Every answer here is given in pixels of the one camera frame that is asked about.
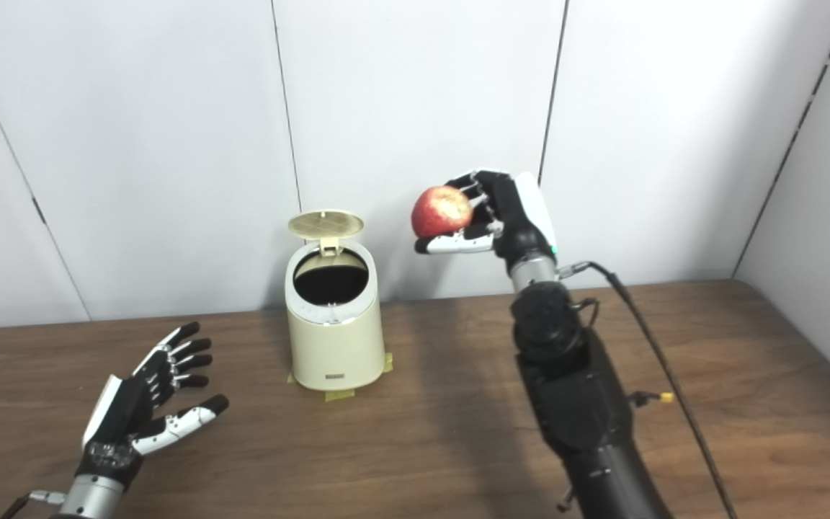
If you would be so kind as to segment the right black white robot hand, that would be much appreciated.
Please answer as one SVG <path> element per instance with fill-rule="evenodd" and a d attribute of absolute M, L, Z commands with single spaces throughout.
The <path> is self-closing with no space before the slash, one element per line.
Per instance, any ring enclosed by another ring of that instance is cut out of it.
<path fill-rule="evenodd" d="M 491 251 L 511 275 L 521 264 L 547 260 L 557 264 L 553 224 L 536 175 L 474 169 L 451 179 L 472 204 L 470 221 L 461 229 L 429 234 L 414 242 L 421 255 L 477 254 Z"/>

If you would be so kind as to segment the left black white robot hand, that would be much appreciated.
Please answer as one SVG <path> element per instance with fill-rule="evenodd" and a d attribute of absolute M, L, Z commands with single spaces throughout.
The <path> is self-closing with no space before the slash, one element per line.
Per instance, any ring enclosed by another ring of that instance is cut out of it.
<path fill-rule="evenodd" d="M 223 414 L 230 401 L 217 394 L 200 404 L 157 416 L 184 389 L 210 379 L 195 369 L 212 363 L 212 342 L 197 338 L 198 322 L 176 328 L 158 341 L 130 375 L 111 375 L 99 395 L 81 440 L 76 476 L 111 479 L 128 489 L 148 454 L 171 446 Z"/>

